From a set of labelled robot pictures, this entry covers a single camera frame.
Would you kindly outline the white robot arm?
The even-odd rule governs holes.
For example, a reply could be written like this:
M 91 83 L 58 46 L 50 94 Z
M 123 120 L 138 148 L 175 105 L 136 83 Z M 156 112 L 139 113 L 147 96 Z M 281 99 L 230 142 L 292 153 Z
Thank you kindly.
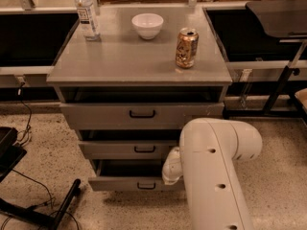
M 255 159 L 261 149 L 259 131 L 245 122 L 198 118 L 184 126 L 162 178 L 184 181 L 192 230 L 254 230 L 233 162 Z

